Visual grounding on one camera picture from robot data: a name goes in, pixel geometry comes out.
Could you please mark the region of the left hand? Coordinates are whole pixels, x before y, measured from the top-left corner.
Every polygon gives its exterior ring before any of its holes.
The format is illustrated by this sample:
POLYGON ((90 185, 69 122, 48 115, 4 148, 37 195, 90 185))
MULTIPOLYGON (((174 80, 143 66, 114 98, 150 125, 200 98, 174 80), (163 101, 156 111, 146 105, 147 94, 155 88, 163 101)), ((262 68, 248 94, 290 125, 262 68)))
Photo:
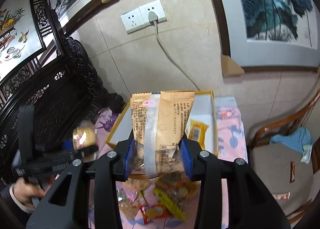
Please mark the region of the left hand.
POLYGON ((32 183, 26 183, 23 178, 19 178, 9 187, 9 193, 14 203, 25 213, 32 213, 35 206, 32 198, 42 198, 49 191, 55 181, 55 176, 48 178, 48 186, 46 189, 38 188, 32 183))

